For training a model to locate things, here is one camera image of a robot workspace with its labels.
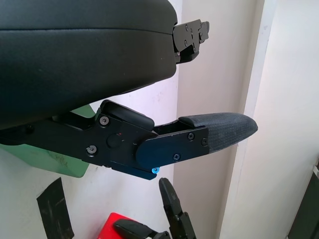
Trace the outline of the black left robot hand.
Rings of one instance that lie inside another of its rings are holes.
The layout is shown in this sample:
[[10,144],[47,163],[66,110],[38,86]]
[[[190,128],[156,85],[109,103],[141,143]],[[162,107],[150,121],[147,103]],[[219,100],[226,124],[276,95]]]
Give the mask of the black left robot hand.
[[1,144],[152,180],[162,166],[245,140],[258,126],[242,114],[156,126],[109,100],[172,77],[208,33],[207,21],[178,24],[167,0],[1,1]]

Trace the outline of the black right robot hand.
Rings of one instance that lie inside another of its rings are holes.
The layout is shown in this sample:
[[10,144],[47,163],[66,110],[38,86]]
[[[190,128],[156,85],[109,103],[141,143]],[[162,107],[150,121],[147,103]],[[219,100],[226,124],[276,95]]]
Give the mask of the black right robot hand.
[[169,223],[169,232],[157,232],[129,219],[119,219],[113,229],[123,239],[195,239],[196,235],[187,212],[181,208],[179,197],[167,178],[159,180],[163,208]]

